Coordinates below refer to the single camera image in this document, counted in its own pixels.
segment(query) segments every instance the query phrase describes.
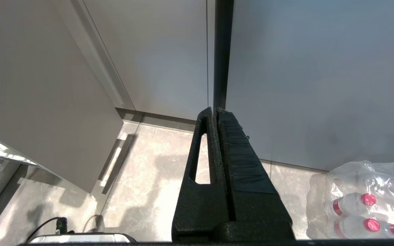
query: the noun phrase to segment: plastic water bottle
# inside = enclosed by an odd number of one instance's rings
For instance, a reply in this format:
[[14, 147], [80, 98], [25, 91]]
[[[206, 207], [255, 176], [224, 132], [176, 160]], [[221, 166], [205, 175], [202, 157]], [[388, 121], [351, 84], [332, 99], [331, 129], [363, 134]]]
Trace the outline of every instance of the plastic water bottle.
[[378, 238], [394, 238], [394, 224], [380, 221], [380, 227]]
[[364, 218], [359, 215], [350, 215], [338, 218], [333, 225], [332, 237], [336, 238], [377, 238], [379, 236], [380, 223], [374, 218]]
[[366, 215], [376, 202], [377, 198], [372, 194], [351, 193], [335, 199], [331, 210], [336, 215]]

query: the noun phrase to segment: black cable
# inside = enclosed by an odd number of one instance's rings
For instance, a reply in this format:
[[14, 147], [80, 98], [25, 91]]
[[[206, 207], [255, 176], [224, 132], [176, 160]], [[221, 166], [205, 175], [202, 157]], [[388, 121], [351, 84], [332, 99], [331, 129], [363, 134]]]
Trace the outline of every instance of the black cable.
[[36, 234], [37, 231], [39, 231], [39, 230], [42, 228], [42, 226], [44, 226], [44, 225], [46, 225], [48, 222], [53, 221], [53, 220], [56, 220], [56, 219], [60, 219], [60, 217], [51, 218], [51, 219], [45, 221], [43, 224], [41, 224], [36, 230], [34, 230], [33, 233], [30, 234], [30, 236], [27, 238], [27, 240], [25, 240], [25, 243], [28, 243], [28, 241], [30, 241], [30, 239], [34, 236], [34, 234]]

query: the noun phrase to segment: water bottle pack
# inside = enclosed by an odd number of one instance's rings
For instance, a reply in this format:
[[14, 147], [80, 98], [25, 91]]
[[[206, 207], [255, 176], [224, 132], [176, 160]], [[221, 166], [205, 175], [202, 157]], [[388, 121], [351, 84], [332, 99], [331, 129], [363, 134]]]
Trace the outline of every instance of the water bottle pack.
[[329, 238], [394, 238], [394, 162], [348, 162], [326, 184]]

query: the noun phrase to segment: gray cabinet door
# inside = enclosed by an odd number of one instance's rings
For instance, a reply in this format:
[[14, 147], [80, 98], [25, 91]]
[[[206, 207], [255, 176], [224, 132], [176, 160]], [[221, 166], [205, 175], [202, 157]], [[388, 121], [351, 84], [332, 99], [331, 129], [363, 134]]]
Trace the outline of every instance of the gray cabinet door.
[[262, 159], [394, 161], [394, 1], [235, 1], [226, 109]]
[[90, 192], [121, 126], [55, 6], [0, 0], [0, 143]]
[[195, 120], [208, 106], [206, 1], [84, 2], [135, 109]]

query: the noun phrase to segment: floor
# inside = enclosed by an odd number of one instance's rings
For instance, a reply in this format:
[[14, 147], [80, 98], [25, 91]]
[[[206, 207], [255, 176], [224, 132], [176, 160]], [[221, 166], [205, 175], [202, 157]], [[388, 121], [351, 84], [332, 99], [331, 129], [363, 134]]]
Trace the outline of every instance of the floor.
[[[45, 170], [22, 166], [0, 196], [0, 245], [17, 245], [42, 222], [68, 218], [75, 232], [122, 232], [171, 241], [171, 223], [192, 139], [192, 121], [119, 110], [124, 125], [92, 193]], [[262, 161], [293, 219], [297, 239], [326, 238], [325, 173]], [[209, 183], [202, 141], [198, 183]], [[55, 223], [36, 235], [53, 234]]]

